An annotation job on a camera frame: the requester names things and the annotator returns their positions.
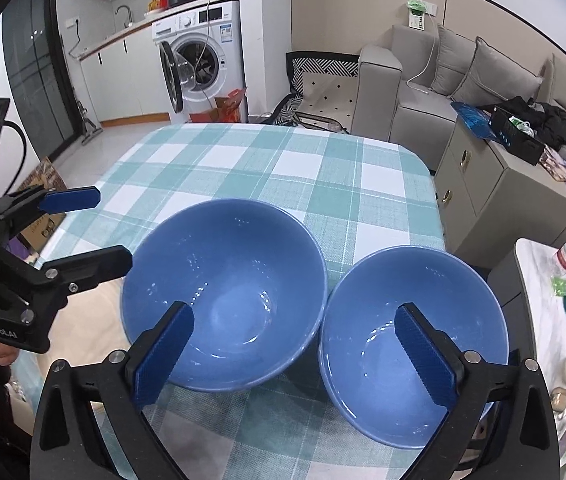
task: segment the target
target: gray throw pillow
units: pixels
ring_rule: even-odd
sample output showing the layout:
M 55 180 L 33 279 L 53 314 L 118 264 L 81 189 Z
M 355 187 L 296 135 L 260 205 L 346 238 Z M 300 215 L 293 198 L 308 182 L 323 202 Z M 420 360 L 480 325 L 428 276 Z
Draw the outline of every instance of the gray throw pillow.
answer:
M 448 96 L 458 88 L 472 64 L 476 43 L 438 24 L 438 60 L 432 90 Z
M 517 95 L 527 101 L 536 97 L 542 81 L 543 78 L 489 46 L 483 38 L 476 38 L 470 69 L 451 98 L 471 106 L 508 101 Z

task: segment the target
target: washing machine control panel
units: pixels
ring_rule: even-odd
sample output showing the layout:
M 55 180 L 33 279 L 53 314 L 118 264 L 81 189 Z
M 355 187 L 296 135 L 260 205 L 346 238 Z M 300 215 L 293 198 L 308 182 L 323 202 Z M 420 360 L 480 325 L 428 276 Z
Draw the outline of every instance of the washing machine control panel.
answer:
M 178 32 L 197 27 L 199 25 L 207 25 L 207 22 L 215 23 L 218 21 L 228 21 L 232 19 L 232 3 L 223 2 L 222 4 L 214 4 L 197 9 L 186 10 L 177 14 L 176 28 Z

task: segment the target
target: plaid tablecloth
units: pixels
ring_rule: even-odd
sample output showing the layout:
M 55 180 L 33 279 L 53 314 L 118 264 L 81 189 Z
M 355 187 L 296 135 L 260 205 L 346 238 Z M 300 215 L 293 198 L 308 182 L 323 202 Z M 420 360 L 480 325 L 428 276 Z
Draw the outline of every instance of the plaid tablecloth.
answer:
M 216 197 L 263 200 L 303 221 L 327 260 L 330 287 L 381 248 L 444 248 L 423 162 L 361 137 L 249 124 L 167 126 L 97 185 L 100 205 L 69 214 L 41 262 L 115 244 L 134 251 L 161 221 Z M 316 353 L 314 344 L 285 373 L 249 391 L 167 385 L 146 416 L 192 480 L 400 478 L 418 452 L 382 446 L 350 426 L 328 399 Z M 111 435 L 106 420 L 102 429 Z M 118 465 L 132 477 L 124 460 Z

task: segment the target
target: glass sliding door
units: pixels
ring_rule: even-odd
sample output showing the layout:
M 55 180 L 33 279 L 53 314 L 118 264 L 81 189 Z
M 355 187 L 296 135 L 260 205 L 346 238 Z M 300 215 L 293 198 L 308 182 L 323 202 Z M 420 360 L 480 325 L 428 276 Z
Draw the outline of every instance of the glass sliding door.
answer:
M 82 121 L 63 57 L 56 0 L 12 0 L 3 12 L 3 53 L 18 114 L 39 158 L 56 158 Z

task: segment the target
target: gold cabinet handle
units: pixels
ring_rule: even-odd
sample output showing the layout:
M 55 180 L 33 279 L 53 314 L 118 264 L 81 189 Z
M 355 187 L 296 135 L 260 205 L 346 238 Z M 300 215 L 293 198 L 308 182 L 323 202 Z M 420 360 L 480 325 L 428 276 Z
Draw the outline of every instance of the gold cabinet handle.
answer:
M 472 158 L 472 152 L 468 152 L 464 150 L 463 157 L 461 158 L 461 168 L 466 169 L 467 165 L 470 163 L 470 159 Z

